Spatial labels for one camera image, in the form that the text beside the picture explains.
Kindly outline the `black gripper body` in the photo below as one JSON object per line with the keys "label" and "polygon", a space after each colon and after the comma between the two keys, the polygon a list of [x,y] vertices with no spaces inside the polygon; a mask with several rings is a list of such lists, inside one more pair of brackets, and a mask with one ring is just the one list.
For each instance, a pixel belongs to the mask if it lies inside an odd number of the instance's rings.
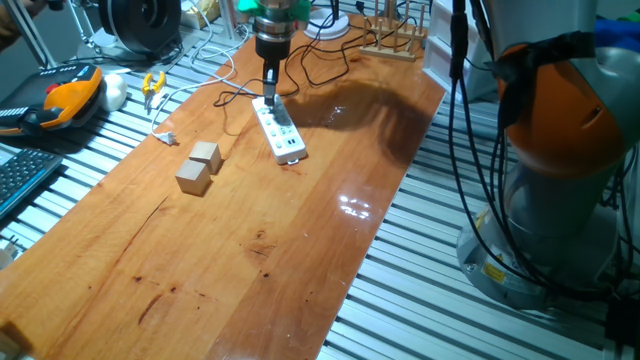
{"label": "black gripper body", "polygon": [[272,41],[256,38],[256,53],[263,59],[266,66],[278,66],[279,62],[286,59],[290,53],[291,40]]}

